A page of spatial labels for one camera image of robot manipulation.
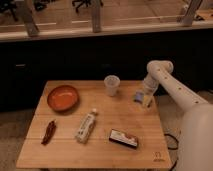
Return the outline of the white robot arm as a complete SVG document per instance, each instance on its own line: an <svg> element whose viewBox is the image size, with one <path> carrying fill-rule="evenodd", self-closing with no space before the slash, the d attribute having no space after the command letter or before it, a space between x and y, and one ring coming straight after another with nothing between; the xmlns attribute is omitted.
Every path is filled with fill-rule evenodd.
<svg viewBox="0 0 213 171"><path fill-rule="evenodd" d="M173 63L152 60L143 86L154 93L161 85L184 111L176 171L213 171L213 104L175 79Z"/></svg>

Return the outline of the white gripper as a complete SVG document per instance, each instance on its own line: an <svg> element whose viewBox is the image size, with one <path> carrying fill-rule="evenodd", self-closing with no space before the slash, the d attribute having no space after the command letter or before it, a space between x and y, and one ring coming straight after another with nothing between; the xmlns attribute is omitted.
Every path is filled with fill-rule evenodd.
<svg viewBox="0 0 213 171"><path fill-rule="evenodd" d="M142 106L148 108L153 101L153 94L157 91L159 82L148 74L142 81L143 91L146 94L143 97Z"/></svg>

